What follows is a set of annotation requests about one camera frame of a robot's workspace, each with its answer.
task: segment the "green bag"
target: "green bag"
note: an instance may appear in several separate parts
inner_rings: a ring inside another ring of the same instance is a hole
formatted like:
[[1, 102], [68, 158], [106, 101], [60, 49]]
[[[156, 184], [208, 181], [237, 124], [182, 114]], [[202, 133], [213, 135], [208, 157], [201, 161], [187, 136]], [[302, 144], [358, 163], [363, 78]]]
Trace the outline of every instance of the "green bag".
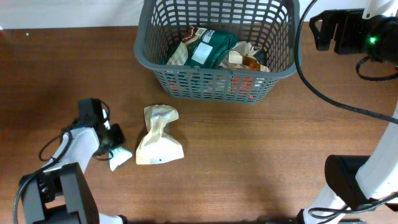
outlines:
[[218, 69], [237, 42], [235, 35], [228, 32], [191, 27], [187, 37], [169, 53], [164, 64]]

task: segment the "gray plastic basket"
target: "gray plastic basket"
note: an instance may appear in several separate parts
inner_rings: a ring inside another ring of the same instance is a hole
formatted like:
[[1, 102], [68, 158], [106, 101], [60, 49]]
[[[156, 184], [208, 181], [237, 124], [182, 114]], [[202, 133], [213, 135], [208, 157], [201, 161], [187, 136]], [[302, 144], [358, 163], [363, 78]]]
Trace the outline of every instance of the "gray plastic basket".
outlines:
[[[257, 103], [280, 78], [296, 72], [299, 9], [297, 0], [145, 0], [134, 51], [174, 97]], [[271, 72], [162, 65], [170, 46], [179, 43], [190, 26], [225, 30], [263, 47]]]

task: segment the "green light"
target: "green light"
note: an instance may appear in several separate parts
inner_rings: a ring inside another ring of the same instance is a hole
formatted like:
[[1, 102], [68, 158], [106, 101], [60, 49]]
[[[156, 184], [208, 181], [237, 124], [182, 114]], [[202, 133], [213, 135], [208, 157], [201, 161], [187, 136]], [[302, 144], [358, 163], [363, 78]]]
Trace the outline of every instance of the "green light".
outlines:
[[371, 37], [370, 41], [371, 41], [371, 44], [374, 44], [376, 42], [376, 38], [375, 37]]

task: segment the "brown tabletop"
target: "brown tabletop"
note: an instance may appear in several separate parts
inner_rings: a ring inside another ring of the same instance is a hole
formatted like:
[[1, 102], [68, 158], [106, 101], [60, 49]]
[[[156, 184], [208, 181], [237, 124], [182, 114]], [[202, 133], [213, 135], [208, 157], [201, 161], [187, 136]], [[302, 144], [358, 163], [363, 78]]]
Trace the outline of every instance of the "brown tabletop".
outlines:
[[[330, 154], [370, 155], [387, 126], [325, 103], [297, 74], [281, 80], [256, 105], [172, 98], [135, 59], [136, 34], [136, 27], [1, 34], [0, 223], [12, 222], [19, 179], [43, 165], [38, 151], [77, 116], [77, 101], [84, 98], [110, 105], [111, 121], [120, 124], [124, 147], [131, 151], [145, 134], [146, 106], [171, 105], [180, 114], [170, 133], [182, 143], [185, 158], [159, 166], [138, 166], [131, 159], [114, 172], [108, 162], [89, 163], [85, 177], [99, 211], [131, 221], [294, 217], [325, 185]], [[307, 24], [302, 50], [303, 71], [321, 92], [392, 114], [398, 83], [359, 79], [354, 68], [363, 55], [316, 51]], [[366, 67], [381, 75], [393, 71], [388, 65]], [[19, 217], [23, 220], [22, 209]], [[383, 206], [348, 218], [396, 223], [397, 215]]]

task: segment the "white background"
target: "white background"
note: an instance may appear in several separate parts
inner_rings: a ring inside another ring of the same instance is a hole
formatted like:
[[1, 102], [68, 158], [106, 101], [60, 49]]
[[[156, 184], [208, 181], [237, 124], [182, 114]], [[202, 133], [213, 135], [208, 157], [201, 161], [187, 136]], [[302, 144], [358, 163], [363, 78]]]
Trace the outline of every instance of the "white background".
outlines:
[[[367, 1], [319, 0], [307, 20], [327, 9], [364, 8]], [[309, 2], [300, 0], [301, 13]], [[144, 0], [0, 0], [0, 27], [136, 26], [143, 3]]]

